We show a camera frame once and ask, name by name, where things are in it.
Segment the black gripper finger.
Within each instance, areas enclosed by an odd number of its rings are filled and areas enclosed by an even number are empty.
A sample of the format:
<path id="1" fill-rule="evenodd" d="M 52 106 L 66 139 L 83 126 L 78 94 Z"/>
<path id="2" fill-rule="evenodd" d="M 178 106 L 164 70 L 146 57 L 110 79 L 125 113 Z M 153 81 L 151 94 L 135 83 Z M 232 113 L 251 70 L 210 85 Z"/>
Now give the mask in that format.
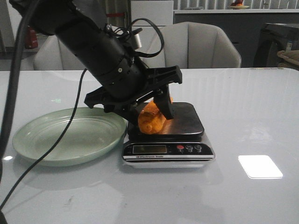
<path id="1" fill-rule="evenodd" d="M 140 113 L 138 108 L 139 104 L 137 102 L 133 102 L 127 105 L 117 104 L 114 107 L 114 113 L 127 120 L 131 125 L 130 129 L 138 129 L 138 116 Z"/>
<path id="2" fill-rule="evenodd" d="M 167 120 L 174 118 L 168 85 L 163 85 L 157 90 L 157 94 L 154 96 L 154 103 Z"/>

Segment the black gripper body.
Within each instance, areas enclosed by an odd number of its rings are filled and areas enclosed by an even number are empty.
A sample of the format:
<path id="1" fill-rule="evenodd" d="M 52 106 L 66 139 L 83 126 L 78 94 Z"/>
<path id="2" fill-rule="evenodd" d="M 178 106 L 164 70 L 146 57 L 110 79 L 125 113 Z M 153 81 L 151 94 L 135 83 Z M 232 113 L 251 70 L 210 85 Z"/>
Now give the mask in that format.
<path id="1" fill-rule="evenodd" d="M 117 104 L 141 104 L 154 98 L 161 86 L 171 83 L 182 83 L 182 73 L 178 66 L 149 68 L 103 83 L 102 87 L 86 95 L 85 104 L 89 108 L 102 104 L 107 111 L 114 112 Z"/>

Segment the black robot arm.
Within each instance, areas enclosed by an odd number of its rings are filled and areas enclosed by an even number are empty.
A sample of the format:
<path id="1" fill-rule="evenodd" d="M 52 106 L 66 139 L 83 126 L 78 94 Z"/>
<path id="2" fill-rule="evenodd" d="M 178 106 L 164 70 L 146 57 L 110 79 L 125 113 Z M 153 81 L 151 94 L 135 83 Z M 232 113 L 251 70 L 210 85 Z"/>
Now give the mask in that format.
<path id="1" fill-rule="evenodd" d="M 179 67 L 145 67 L 144 54 L 134 51 L 127 41 L 130 31 L 117 37 L 102 9 L 96 20 L 86 0 L 13 0 L 11 5 L 22 16 L 32 11 L 30 26 L 45 35 L 55 35 L 101 84 L 86 95 L 88 107 L 101 104 L 105 112 L 114 112 L 137 125 L 136 107 L 153 98 L 167 119 L 174 117 L 168 85 L 182 82 Z"/>

